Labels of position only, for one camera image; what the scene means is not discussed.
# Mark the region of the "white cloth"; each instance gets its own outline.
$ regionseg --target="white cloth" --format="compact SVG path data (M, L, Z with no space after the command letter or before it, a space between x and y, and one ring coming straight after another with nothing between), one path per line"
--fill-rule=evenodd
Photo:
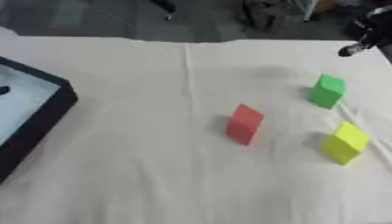
M0 186L0 223L392 222L392 69L346 44L0 39L80 97ZM305 99L320 73L347 84L332 110ZM225 136L240 103L265 114L251 147ZM348 166L318 149L343 120L372 136Z

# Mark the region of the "yellow cube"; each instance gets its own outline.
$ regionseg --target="yellow cube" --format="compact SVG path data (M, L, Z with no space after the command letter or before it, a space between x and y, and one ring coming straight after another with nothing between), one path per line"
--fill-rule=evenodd
M340 127L322 143L323 150L339 164L346 165L367 146L370 136L350 122Z

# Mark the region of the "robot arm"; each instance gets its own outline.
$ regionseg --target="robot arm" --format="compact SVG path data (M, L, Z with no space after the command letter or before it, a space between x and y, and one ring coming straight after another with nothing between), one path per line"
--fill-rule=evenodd
M359 17L354 25L360 27L364 33L358 43L348 45L339 50L339 56L348 57L370 49L386 39L392 39L392 5L377 8L366 16Z

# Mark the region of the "red cube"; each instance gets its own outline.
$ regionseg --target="red cube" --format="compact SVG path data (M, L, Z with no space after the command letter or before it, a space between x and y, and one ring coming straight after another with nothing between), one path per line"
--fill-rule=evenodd
M227 124L227 134L234 140L248 145L263 119L263 115L240 104Z

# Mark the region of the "black tray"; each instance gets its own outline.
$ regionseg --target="black tray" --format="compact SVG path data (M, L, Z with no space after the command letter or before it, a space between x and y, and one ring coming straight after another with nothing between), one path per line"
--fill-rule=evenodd
M0 57L0 183L77 102L69 81Z

